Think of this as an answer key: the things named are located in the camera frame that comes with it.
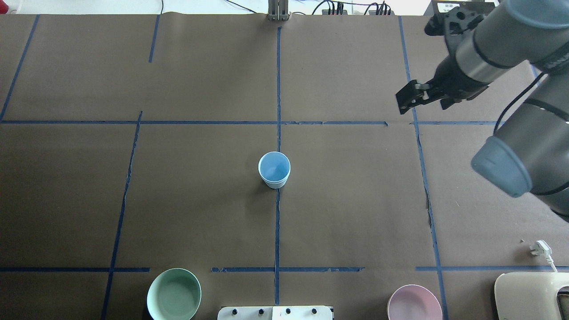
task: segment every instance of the green bowl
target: green bowl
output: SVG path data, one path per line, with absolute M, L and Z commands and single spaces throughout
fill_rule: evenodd
M 189 320 L 200 306 L 201 286 L 188 270 L 162 272 L 148 290 L 146 305 L 155 320 Z

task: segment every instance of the blue cup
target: blue cup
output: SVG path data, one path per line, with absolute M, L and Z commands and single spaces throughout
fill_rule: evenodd
M 259 160 L 259 174 L 267 186 L 279 189 L 290 175 L 290 161 L 280 152 L 269 152 Z

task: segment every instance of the white power plug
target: white power plug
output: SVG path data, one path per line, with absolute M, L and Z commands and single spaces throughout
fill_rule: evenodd
M 530 246 L 531 254 L 534 256 L 544 256 L 547 263 L 553 268 L 554 272 L 557 272 L 557 267 L 553 263 L 553 258 L 551 257 L 551 247 L 547 242 L 543 240 L 537 240 L 534 245 Z

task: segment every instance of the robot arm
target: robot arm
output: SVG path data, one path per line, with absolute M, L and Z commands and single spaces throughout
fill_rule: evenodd
M 525 60 L 548 74 L 471 164 L 510 196 L 531 192 L 569 221 L 569 0 L 505 0 L 486 18 L 457 7 L 425 32 L 444 35 L 449 56 L 433 79 L 396 94 L 401 114 L 472 100 Z

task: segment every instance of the pink bowl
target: pink bowl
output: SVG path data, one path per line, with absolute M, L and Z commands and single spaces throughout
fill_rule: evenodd
M 420 285 L 397 289 L 387 303 L 389 320 L 442 320 L 443 311 L 435 295 Z

